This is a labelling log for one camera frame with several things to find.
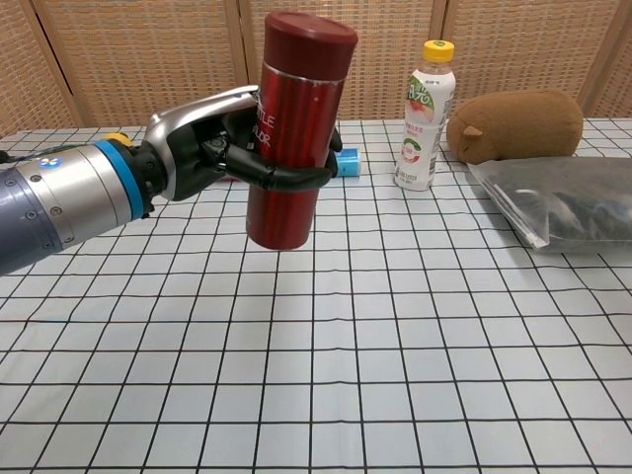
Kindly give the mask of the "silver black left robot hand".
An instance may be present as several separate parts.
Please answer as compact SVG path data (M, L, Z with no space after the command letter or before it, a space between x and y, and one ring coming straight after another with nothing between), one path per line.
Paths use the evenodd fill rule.
M258 86L240 86L153 115L141 144L123 153L139 189L133 201L142 202L134 216L146 218L157 196L185 200L224 177L292 194L318 190L337 176L342 141L336 131L319 168L292 171L254 150L258 99Z

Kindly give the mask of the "red thermos bottle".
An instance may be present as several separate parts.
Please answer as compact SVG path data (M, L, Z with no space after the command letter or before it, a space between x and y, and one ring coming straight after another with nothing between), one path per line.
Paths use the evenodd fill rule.
M276 167L277 188L249 190L247 233L273 250L302 246L320 187L301 189L312 170L325 173L339 102L357 44L356 32L336 21L293 11L265 18L265 48L255 147Z

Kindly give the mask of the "woven bamboo folding screen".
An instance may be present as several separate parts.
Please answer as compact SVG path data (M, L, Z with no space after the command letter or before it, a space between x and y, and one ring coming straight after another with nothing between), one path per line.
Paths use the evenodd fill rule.
M632 118L632 0L0 0L0 137L143 125L259 80L264 19L291 10L358 36L340 115L398 119L426 40L450 40L456 104L559 89Z

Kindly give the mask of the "blue white plastic wrap roll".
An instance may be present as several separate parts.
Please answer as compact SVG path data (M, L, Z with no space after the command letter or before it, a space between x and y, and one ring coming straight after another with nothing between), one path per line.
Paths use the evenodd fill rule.
M358 177L361 172L360 151L356 147L343 148L328 158L326 168L332 172L333 178Z

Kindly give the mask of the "white black grid tablecloth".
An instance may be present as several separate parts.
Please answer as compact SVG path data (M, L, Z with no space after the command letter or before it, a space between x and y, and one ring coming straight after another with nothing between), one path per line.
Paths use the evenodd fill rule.
M632 474L632 252L539 253L402 124L307 243L223 182L0 278L0 474Z

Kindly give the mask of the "white drink bottle yellow cap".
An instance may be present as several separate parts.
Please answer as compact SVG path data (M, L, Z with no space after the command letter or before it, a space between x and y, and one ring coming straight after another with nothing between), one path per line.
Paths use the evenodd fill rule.
M451 109L455 76L450 62L454 44L427 40L422 63L409 76L400 156L394 182L410 191L424 191L435 175L435 160L446 117Z

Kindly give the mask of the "brown capybara plush toy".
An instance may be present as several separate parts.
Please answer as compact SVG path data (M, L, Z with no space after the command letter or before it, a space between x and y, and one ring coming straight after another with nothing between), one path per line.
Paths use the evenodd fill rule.
M458 107L446 126L450 152L466 164L572 155L584 116L557 90L498 92Z

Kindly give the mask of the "clear zip bag dark contents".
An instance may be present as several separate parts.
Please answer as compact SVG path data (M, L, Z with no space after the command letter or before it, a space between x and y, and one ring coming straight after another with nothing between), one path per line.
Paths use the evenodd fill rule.
M469 170L532 249L632 252L632 158L540 157Z

